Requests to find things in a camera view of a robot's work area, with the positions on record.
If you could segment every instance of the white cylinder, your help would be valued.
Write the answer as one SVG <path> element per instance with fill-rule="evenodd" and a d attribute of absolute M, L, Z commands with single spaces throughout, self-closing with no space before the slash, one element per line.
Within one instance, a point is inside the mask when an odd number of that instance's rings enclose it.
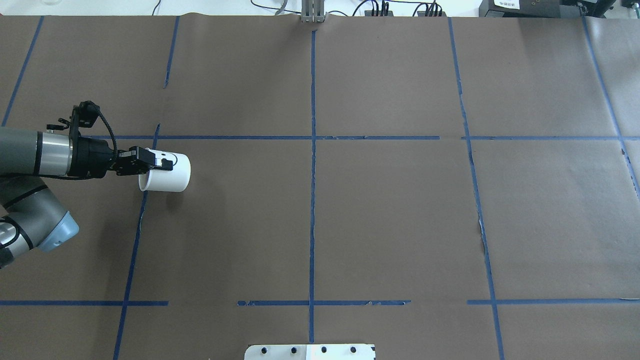
<path fill-rule="evenodd" d="M 156 155 L 156 166 L 162 165 L 162 159 L 173 162 L 173 170 L 149 170 L 146 174 L 138 175 L 138 185 L 141 191 L 181 192 L 187 188 L 191 178 L 191 162 L 185 154 L 177 152 L 152 150 Z"/>

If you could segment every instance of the blue tape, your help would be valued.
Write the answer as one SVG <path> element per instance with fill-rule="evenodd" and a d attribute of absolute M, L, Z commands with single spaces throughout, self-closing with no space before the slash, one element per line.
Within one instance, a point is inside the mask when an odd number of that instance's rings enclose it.
<path fill-rule="evenodd" d="M 155 150 L 158 145 L 158 136 L 160 134 L 160 124 L 156 125 L 156 131 L 154 132 L 154 142 L 151 145 L 151 149 Z"/>
<path fill-rule="evenodd" d="M 314 343 L 316 280 L 316 31 L 311 32 L 311 210 L 309 234 L 309 343 Z"/>
<path fill-rule="evenodd" d="M 158 135 L 160 133 L 160 124 L 156 126 L 154 134 L 153 149 L 156 148 Z M 113 360 L 117 360 L 120 355 L 120 344 L 122 342 L 122 333 L 124 332 L 124 323 L 127 318 L 127 306 L 129 305 L 129 295 L 131 294 L 131 284 L 133 283 L 133 272 L 136 268 L 136 258 L 138 256 L 138 246 L 140 245 L 140 234 L 142 232 L 142 219 L 147 206 L 148 192 L 142 195 L 142 203 L 140 205 L 140 215 L 138 217 L 138 228 L 136 229 L 136 239 L 133 241 L 133 251 L 131 253 L 131 262 L 129 263 L 129 275 L 127 276 L 127 286 L 124 291 L 124 300 L 122 301 L 122 311 L 120 313 L 120 324 L 118 325 L 118 335 L 116 336 L 116 345 L 113 349 Z"/>
<path fill-rule="evenodd" d="M 467 300 L 467 305 L 568 305 L 568 304 L 638 304 L 639 299 L 504 299 Z"/>
<path fill-rule="evenodd" d="M 486 232 L 484 230 L 484 218 L 482 213 L 482 204 L 480 203 L 480 192 L 478 190 L 476 166 L 474 164 L 473 150 L 471 148 L 471 139 L 469 134 L 469 126 L 467 122 L 467 111 L 465 109 L 465 104 L 462 99 L 462 80 L 460 78 L 460 67 L 458 65 L 458 54 L 456 52 L 456 41 L 454 39 L 453 23 L 450 17 L 447 18 L 447 20 L 449 21 L 449 36 L 451 37 L 451 51 L 453 54 L 453 65 L 456 70 L 456 82 L 458 84 L 458 97 L 460 98 L 460 111 L 462 112 L 462 119 L 465 126 L 465 138 L 467 143 L 469 166 L 471 167 L 471 178 L 474 185 L 474 196 L 476 198 L 478 222 L 480 223 L 480 232 L 482 236 L 482 242 L 484 245 L 484 264 L 486 267 L 486 278 L 489 282 L 489 294 L 491 296 L 491 300 L 495 301 L 495 290 L 493 287 L 491 260 L 489 258 L 489 246 L 487 245 Z M 502 346 L 502 332 L 500 330 L 500 319 L 498 317 L 498 307 L 495 304 L 492 304 L 492 311 L 493 311 L 493 326 L 495 328 L 495 339 L 498 345 L 498 354 L 500 355 L 500 360 L 504 360 L 504 348 Z"/>
<path fill-rule="evenodd" d="M 439 136 L 318 136 L 318 140 L 439 140 Z"/>
<path fill-rule="evenodd" d="M 122 301 L 105 300 L 0 300 L 0 306 L 122 306 Z"/>
<path fill-rule="evenodd" d="M 40 29 L 42 28 L 42 21 L 44 21 L 44 16 L 40 17 L 40 20 L 38 21 L 38 26 L 36 27 L 36 32 L 33 34 L 33 38 L 31 39 L 31 45 L 29 46 L 29 51 L 27 51 L 27 56 L 24 58 L 24 63 L 22 63 L 22 68 L 20 69 L 18 80 L 15 82 L 15 86 L 13 87 L 13 92 L 11 93 L 11 98 L 9 99 L 9 105 L 6 107 L 6 111 L 4 112 L 4 118 L 2 119 L 2 126 L 5 126 L 7 120 L 9 120 L 9 114 L 11 113 L 11 108 L 13 107 L 13 101 L 15 100 L 15 96 L 18 94 L 18 89 L 20 88 L 22 77 L 24 76 L 24 72 L 27 69 L 27 64 L 29 63 L 29 59 L 31 58 L 31 53 L 33 52 L 33 48 L 36 45 L 38 34 L 40 34 Z"/>
<path fill-rule="evenodd" d="M 278 135 L 161 135 L 162 140 L 311 140 L 311 136 Z"/>
<path fill-rule="evenodd" d="M 471 140 L 619 140 L 617 136 L 470 136 Z"/>
<path fill-rule="evenodd" d="M 315 300 L 314 306 L 404 306 L 411 300 Z M 309 306 L 308 300 L 239 301 L 238 306 Z"/>
<path fill-rule="evenodd" d="M 0 306 L 122 306 L 111 300 L 0 300 Z M 129 306 L 169 306 L 168 301 L 130 301 Z"/>
<path fill-rule="evenodd" d="M 317 306 L 404 306 L 411 300 L 318 300 Z"/>
<path fill-rule="evenodd" d="M 309 306 L 309 300 L 252 300 L 239 301 L 238 306 Z"/>
<path fill-rule="evenodd" d="M 88 138 L 92 138 L 92 139 L 99 139 L 99 140 L 109 140 L 111 139 L 111 137 L 109 135 L 90 135 L 87 136 Z M 151 135 L 116 135 L 115 136 L 116 140 L 151 140 L 154 137 Z"/>
<path fill-rule="evenodd" d="M 625 161 L 627 162 L 627 169 L 629 170 L 629 175 L 631 176 L 631 181 L 633 182 L 634 190 L 636 191 L 636 197 L 640 200 L 640 187 L 638 187 L 636 172 L 634 171 L 634 167 L 631 164 L 631 159 L 629 158 L 629 152 L 627 151 L 625 141 L 622 139 L 622 133 L 620 131 L 620 126 L 618 125 L 618 118 L 613 111 L 613 106 L 611 105 L 611 98 L 609 97 L 607 87 L 604 85 L 604 79 L 602 78 L 602 73 L 600 72 L 600 66 L 598 64 L 598 60 L 596 59 L 596 54 L 593 52 L 593 45 L 591 44 L 591 35 L 589 35 L 587 20 L 584 16 L 582 17 L 582 27 L 584 28 L 584 34 L 587 38 L 589 55 L 591 55 L 591 61 L 593 61 L 593 65 L 596 69 L 596 74 L 598 75 L 598 81 L 600 82 L 600 88 L 602 88 L 602 93 L 604 94 L 605 100 L 607 102 L 607 109 L 609 109 L 609 114 L 611 114 L 611 119 L 613 120 L 613 127 L 615 128 L 616 135 L 618 135 L 618 139 L 620 140 L 620 147 L 624 152 Z"/>
<path fill-rule="evenodd" d="M 164 78 L 163 89 L 169 84 L 169 74 L 171 73 L 171 62 L 173 61 L 173 50 L 175 49 L 175 38 L 178 36 L 178 24 L 180 24 L 180 16 L 175 17 L 173 25 L 173 38 L 171 40 L 171 49 L 169 50 L 169 60 L 166 62 L 166 77 Z"/>
<path fill-rule="evenodd" d="M 168 301 L 129 301 L 127 306 L 169 306 Z"/>
<path fill-rule="evenodd" d="M 94 139 L 109 140 L 109 135 L 89 136 Z M 148 140 L 150 135 L 116 135 L 116 139 Z M 161 140 L 312 140 L 305 135 L 159 135 Z M 439 136 L 317 136 L 316 140 L 439 140 Z"/>

